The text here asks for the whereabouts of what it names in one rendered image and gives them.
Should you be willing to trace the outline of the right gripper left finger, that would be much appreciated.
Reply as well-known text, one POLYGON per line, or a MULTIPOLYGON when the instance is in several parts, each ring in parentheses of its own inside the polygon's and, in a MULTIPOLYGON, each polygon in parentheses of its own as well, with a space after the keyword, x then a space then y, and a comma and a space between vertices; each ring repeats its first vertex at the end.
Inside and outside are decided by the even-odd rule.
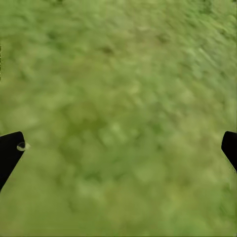
POLYGON ((28 148, 21 131, 0 137, 0 191, 28 148))

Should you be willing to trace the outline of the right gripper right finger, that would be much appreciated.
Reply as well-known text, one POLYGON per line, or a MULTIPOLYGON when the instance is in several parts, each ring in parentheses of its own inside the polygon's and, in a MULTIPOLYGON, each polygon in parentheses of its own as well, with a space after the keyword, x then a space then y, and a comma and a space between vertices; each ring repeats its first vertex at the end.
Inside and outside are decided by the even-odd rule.
POLYGON ((237 133, 226 131, 221 148, 237 171, 237 133))

